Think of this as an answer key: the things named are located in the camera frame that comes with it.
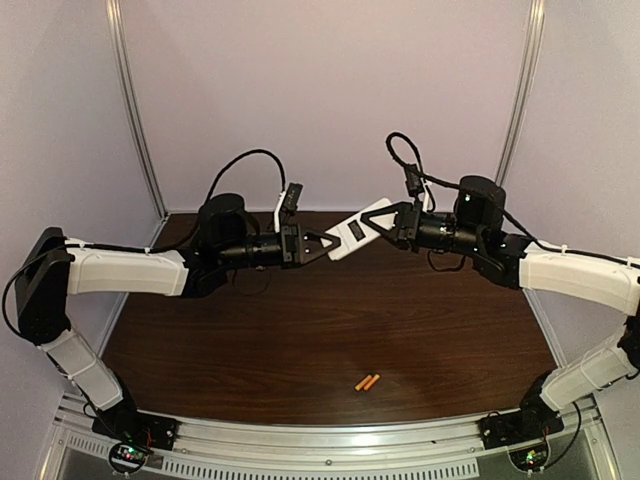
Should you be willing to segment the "white remote control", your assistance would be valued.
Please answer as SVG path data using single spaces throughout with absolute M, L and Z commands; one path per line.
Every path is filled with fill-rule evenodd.
M 382 198 L 326 230 L 326 234 L 340 239 L 340 245 L 328 252 L 329 259 L 339 261 L 379 238 L 381 234 L 364 224 L 361 221 L 361 216 L 364 213 L 384 209 L 391 205 L 392 202 L 388 198 Z

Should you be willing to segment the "orange AA battery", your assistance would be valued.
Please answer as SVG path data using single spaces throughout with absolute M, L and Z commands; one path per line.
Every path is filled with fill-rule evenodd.
M 373 376 L 369 376 L 367 378 L 367 382 L 363 385 L 363 391 L 369 391 L 380 379 L 379 374 L 374 374 Z
M 360 382 L 358 382 L 355 387 L 354 390 L 355 391 L 361 391 L 371 380 L 372 376 L 371 375 L 367 375 L 366 377 L 364 377 Z

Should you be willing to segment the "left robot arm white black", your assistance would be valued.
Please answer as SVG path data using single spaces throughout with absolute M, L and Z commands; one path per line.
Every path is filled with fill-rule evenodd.
M 195 238 L 178 249 L 141 249 L 84 243 L 57 227 L 46 229 L 8 284 L 16 295 L 19 337 L 43 351 L 99 411 L 120 408 L 124 387 L 66 312 L 70 295 L 146 293 L 202 298 L 233 270 L 298 268 L 341 244 L 339 237 L 283 225 L 262 232 L 238 194 L 214 196 L 200 208 Z

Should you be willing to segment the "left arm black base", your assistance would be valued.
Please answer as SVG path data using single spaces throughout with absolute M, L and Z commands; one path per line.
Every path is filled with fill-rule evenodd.
M 107 462 L 117 475 L 128 478 L 139 472 L 156 450 L 173 449 L 178 420 L 141 412 L 129 389 L 119 377 L 117 380 L 122 401 L 106 411 L 95 410 L 91 429 L 117 441 L 107 453 Z

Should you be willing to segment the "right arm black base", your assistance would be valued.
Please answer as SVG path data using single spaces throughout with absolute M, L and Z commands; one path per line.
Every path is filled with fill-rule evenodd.
M 537 440 L 531 447 L 509 453 L 512 465 L 524 473 L 542 473 L 554 462 L 548 437 L 564 430 L 559 414 L 540 397 L 550 371 L 540 375 L 527 390 L 517 410 L 511 413 L 490 412 L 477 426 L 485 450 L 512 447 Z

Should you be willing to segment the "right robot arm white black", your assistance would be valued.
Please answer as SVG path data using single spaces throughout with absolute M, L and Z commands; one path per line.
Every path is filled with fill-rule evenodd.
M 506 193 L 488 178 L 469 175 L 457 186 L 451 212 L 425 212 L 398 202 L 362 213 L 364 225 L 399 249 L 454 253 L 495 285 L 555 292 L 616 309 L 627 319 L 618 331 L 572 363 L 541 375 L 521 410 L 552 416 L 619 379 L 639 374 L 639 262 L 566 246 L 552 246 L 525 231 L 509 234 Z

